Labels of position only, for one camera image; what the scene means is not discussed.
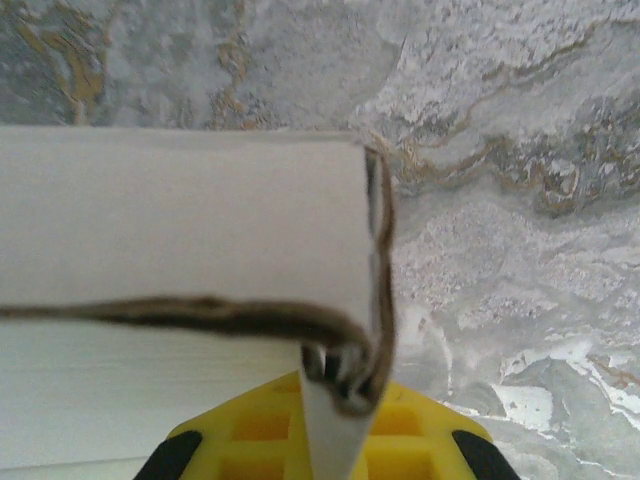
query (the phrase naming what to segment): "black plastic tab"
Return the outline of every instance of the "black plastic tab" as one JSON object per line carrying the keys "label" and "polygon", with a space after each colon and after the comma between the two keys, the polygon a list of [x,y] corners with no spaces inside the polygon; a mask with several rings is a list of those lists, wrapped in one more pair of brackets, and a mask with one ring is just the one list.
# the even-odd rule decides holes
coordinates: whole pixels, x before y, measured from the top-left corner
{"label": "black plastic tab", "polygon": [[202,434],[195,430],[165,440],[133,480],[180,480],[201,442]]}
{"label": "black plastic tab", "polygon": [[482,437],[464,430],[451,435],[478,480],[520,480],[500,450]]}

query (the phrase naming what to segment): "yellow plastic grid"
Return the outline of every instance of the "yellow plastic grid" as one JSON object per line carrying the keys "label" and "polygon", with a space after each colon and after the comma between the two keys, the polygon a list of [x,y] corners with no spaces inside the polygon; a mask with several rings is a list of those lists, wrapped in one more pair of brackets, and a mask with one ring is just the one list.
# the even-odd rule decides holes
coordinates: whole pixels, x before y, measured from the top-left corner
{"label": "yellow plastic grid", "polygon": [[[183,423],[168,438],[197,430],[203,440],[180,480],[312,480],[302,408],[293,372]],[[392,383],[350,480],[475,480],[454,430],[491,441],[473,420]]]}

